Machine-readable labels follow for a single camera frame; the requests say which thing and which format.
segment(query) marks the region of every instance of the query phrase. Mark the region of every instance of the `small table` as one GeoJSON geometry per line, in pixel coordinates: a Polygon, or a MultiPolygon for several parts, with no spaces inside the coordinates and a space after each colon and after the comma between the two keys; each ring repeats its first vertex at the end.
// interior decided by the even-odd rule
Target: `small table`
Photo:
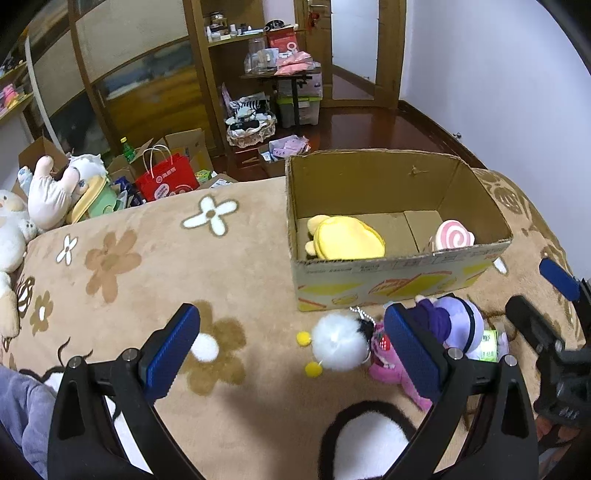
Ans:
{"type": "Polygon", "coordinates": [[[240,78],[242,80],[256,79],[260,82],[266,82],[268,80],[291,80],[291,94],[293,96],[294,102],[295,133],[300,135],[300,102],[297,91],[297,82],[298,80],[303,80],[305,83],[306,80],[310,80],[312,78],[312,75],[322,73],[322,68],[318,67],[313,70],[303,70],[302,72],[297,72],[293,75],[275,75],[276,71],[277,70],[274,69],[267,70],[266,72],[262,73],[247,73],[245,75],[241,75],[240,78]]]}

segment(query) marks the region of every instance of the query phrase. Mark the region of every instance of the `white fluffy pom-pom keychain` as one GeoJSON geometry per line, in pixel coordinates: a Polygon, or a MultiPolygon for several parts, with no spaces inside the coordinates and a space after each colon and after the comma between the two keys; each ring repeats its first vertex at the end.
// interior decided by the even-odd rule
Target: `white fluffy pom-pom keychain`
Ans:
{"type": "Polygon", "coordinates": [[[318,377],[323,368],[345,372],[364,363],[369,356],[369,341],[375,322],[361,309],[331,312],[322,317],[311,333],[300,332],[300,346],[312,344],[315,362],[306,365],[308,377],[318,377]]]}

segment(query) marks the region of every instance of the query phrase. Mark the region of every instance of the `brown bed blanket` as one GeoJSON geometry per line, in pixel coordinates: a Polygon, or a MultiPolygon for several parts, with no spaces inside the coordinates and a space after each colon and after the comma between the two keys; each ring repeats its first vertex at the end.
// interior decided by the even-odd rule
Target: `brown bed blanket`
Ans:
{"type": "MultiPolygon", "coordinates": [[[[504,266],[458,294],[491,322],[506,322],[506,301],[524,294],[567,346],[577,346],[582,336],[569,304],[537,270],[545,255],[568,268],[557,238],[516,185],[492,171],[476,174],[515,239],[504,266]]],[[[399,386],[370,379],[364,368],[304,375],[311,351],[297,346],[296,333],[323,313],[297,310],[286,230],[285,183],[276,178],[169,197],[45,233],[29,245],[17,287],[21,333],[4,339],[3,362],[43,375],[74,355],[114,359],[141,346],[182,302],[194,303],[211,348],[190,352],[168,397],[156,403],[176,441],[210,480],[318,478],[321,441],[339,412],[382,401],[415,427],[424,414],[399,386]],[[201,215],[212,202],[214,210],[201,215]],[[203,355],[215,360],[200,361],[203,355]]],[[[379,316],[383,308],[366,311],[379,316]]],[[[535,355],[508,327],[534,400],[535,355]]],[[[460,422],[441,466],[453,463],[465,436],[460,422]]]]}

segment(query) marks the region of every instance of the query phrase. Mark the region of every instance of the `black and white plush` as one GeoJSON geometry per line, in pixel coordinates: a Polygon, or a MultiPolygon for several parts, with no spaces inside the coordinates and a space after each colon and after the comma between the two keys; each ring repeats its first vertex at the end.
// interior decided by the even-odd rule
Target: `black and white plush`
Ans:
{"type": "Polygon", "coordinates": [[[363,401],[341,411],[320,447],[319,480],[382,478],[416,429],[394,405],[363,401]]]}

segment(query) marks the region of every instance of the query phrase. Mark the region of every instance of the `yellow plush toy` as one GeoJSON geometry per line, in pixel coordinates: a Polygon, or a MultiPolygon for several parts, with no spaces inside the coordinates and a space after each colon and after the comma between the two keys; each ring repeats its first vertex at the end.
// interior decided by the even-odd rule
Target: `yellow plush toy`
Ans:
{"type": "Polygon", "coordinates": [[[373,228],[347,216],[316,215],[308,220],[314,238],[306,253],[322,260],[362,260],[386,254],[385,242],[373,228]]]}

